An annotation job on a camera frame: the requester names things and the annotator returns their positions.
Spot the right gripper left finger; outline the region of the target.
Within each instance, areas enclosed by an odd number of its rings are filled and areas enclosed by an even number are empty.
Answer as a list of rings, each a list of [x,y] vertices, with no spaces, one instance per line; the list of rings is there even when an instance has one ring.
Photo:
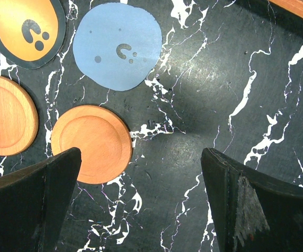
[[[0,251],[54,251],[81,167],[70,148],[0,177]]]

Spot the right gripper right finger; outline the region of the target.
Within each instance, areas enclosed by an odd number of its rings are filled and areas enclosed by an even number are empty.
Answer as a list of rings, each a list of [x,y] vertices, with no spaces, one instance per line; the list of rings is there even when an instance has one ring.
[[[202,174],[220,251],[303,251],[303,188],[214,148]]]

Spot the orange silicone coaster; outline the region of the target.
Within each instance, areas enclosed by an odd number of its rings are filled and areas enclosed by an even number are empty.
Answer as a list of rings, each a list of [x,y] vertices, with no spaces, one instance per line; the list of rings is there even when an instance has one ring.
[[[0,1],[0,53],[25,69],[37,69],[60,50],[66,16],[60,1]]]

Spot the light wooden coaster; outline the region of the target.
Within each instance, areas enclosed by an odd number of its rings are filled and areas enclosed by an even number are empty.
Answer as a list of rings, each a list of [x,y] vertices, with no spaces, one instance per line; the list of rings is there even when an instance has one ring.
[[[38,124],[35,104],[27,91],[0,76],[0,155],[15,155],[29,148]]]
[[[106,183],[121,175],[133,153],[131,135],[123,120],[93,105],[72,108],[55,123],[51,134],[53,155],[72,147],[81,151],[77,180],[87,184]]]

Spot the blue silicone coaster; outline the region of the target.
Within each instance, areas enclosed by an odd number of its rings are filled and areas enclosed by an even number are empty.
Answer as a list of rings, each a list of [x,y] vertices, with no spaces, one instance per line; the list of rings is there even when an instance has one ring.
[[[153,15],[123,3],[92,8],[73,40],[80,71],[114,91],[138,86],[157,64],[161,48],[161,29]]]

